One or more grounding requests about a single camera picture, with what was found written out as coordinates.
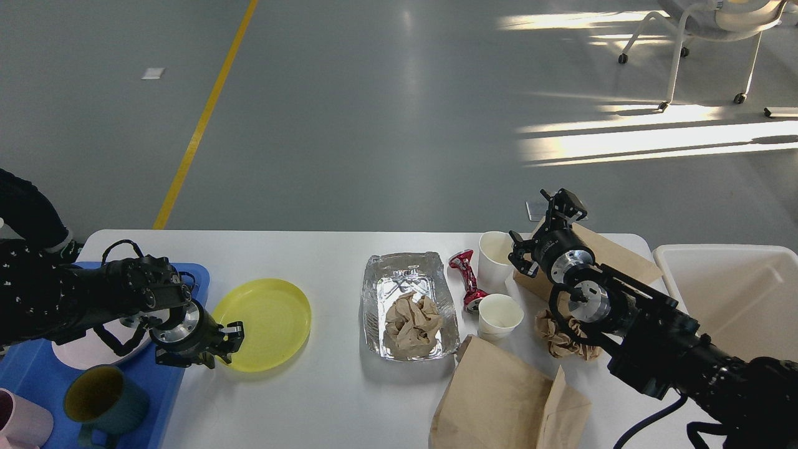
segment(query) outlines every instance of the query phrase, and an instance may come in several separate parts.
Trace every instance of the plastic plate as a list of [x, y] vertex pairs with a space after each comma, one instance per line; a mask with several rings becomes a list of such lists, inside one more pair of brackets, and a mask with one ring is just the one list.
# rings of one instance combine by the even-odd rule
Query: plastic plate
[[310, 334], [310, 303], [302, 290], [282, 279], [258, 279], [230, 291], [216, 306], [219, 324], [243, 321], [244, 341], [230, 368], [260, 372], [298, 351]]
[[[105, 329], [111, 332], [122, 343], [130, 340], [136, 332], [134, 328], [126, 328], [119, 320], [106, 323]], [[97, 365], [114, 365], [124, 362], [144, 350], [151, 342], [149, 334], [145, 334], [141, 343], [139, 343], [135, 349], [130, 351], [126, 356], [120, 357], [114, 354], [113, 350], [100, 340], [100, 337], [94, 333], [94, 330], [89, 329], [86, 331], [86, 336], [81, 339], [70, 341], [60, 346], [53, 342], [52, 346], [53, 354], [55, 354], [64, 365], [75, 369], [86, 370]]]

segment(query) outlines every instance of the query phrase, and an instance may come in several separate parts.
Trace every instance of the paper bag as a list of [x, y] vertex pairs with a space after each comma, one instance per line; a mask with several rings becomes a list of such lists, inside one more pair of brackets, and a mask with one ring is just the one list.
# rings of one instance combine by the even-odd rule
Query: paper bag
[[433, 449], [573, 449], [591, 402], [513, 354], [475, 336], [460, 346], [460, 364], [429, 430]]
[[[650, 284], [662, 277], [659, 267], [645, 257], [635, 254], [579, 224], [574, 223], [573, 229], [574, 233], [585, 242], [585, 245], [593, 250], [596, 256], [596, 264], [610, 265], [612, 268], [641, 281], [643, 284]], [[552, 285], [543, 271], [538, 271], [538, 275], [533, 278], [525, 276], [516, 270], [512, 273], [512, 279], [518, 285], [535, 293], [541, 300], [548, 302]]]

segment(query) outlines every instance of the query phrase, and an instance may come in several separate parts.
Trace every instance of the paper cup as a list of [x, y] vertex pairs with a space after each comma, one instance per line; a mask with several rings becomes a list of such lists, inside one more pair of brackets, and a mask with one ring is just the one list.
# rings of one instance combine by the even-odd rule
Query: paper cup
[[500, 340], [523, 320], [523, 309], [510, 296], [494, 293], [480, 302], [480, 336]]
[[480, 260], [476, 266], [476, 284], [488, 293], [506, 292], [504, 281], [512, 274], [507, 259], [512, 239], [501, 231], [488, 231], [480, 237]]

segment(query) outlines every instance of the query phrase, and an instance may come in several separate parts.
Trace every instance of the black cable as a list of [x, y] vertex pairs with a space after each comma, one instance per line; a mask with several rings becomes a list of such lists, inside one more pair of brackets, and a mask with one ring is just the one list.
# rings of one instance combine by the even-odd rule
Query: black cable
[[639, 431], [659, 421], [660, 419], [665, 418], [667, 415], [670, 415], [678, 410], [682, 405], [685, 405], [687, 402], [687, 395], [682, 394], [680, 391], [678, 391], [678, 393], [681, 397], [679, 397], [676, 402], [632, 426], [628, 431], [626, 431], [626, 433], [621, 435], [621, 438], [618, 439], [618, 442], [613, 446], [613, 449], [621, 449], [621, 447], [623, 447], [623, 445], [626, 444]]
[[177, 272], [177, 273], [180, 274], [181, 276], [188, 276], [192, 278], [192, 292], [194, 292], [195, 288], [200, 287], [200, 284], [197, 282], [197, 278], [190, 272]]
[[119, 339], [117, 339], [117, 337], [111, 332], [108, 332], [108, 330], [106, 330], [105, 326], [102, 324], [94, 326], [93, 329], [94, 333], [100, 337], [100, 340], [102, 340], [106, 346], [111, 348], [113, 353], [119, 357], [124, 357], [127, 354], [130, 354], [133, 349], [136, 349], [136, 347], [138, 347], [139, 343], [141, 343], [142, 339], [144, 338], [144, 335], [147, 333], [147, 328], [144, 326], [144, 324], [139, 323], [136, 331], [133, 333], [133, 336], [130, 337], [130, 340], [122, 344]]
[[729, 429], [723, 424], [700, 423], [698, 421], [687, 424], [687, 438], [693, 444], [693, 447], [695, 449], [709, 449], [709, 446], [707, 446], [698, 432], [710, 435], [728, 435]]
[[139, 245], [137, 245], [136, 242], [134, 242], [133, 240], [119, 240], [115, 244], [112, 244], [111, 246], [109, 246], [105, 250], [105, 252], [102, 253], [102, 262], [100, 262], [100, 266], [105, 265], [105, 261], [108, 259], [108, 254], [110, 254], [112, 249], [116, 248], [117, 246], [119, 246], [121, 244], [126, 244], [126, 243], [130, 244], [130, 246], [133, 246], [133, 251], [136, 252], [136, 255], [138, 257], [144, 257], [144, 253], [141, 252], [141, 248], [139, 248]]

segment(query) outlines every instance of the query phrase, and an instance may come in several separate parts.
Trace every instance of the aluminum foil tray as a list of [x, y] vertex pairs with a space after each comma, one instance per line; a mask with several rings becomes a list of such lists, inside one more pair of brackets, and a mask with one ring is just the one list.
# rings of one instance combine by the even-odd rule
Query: aluminum foil tray
[[[385, 334], [385, 314], [397, 298], [415, 292], [414, 301], [423, 295], [431, 298], [443, 318], [432, 349], [398, 351]], [[371, 256], [365, 265], [363, 289], [363, 333], [368, 347], [380, 357], [403, 362], [440, 359], [460, 346], [457, 314], [452, 293], [446, 284], [444, 265], [437, 252], [398, 252]]]

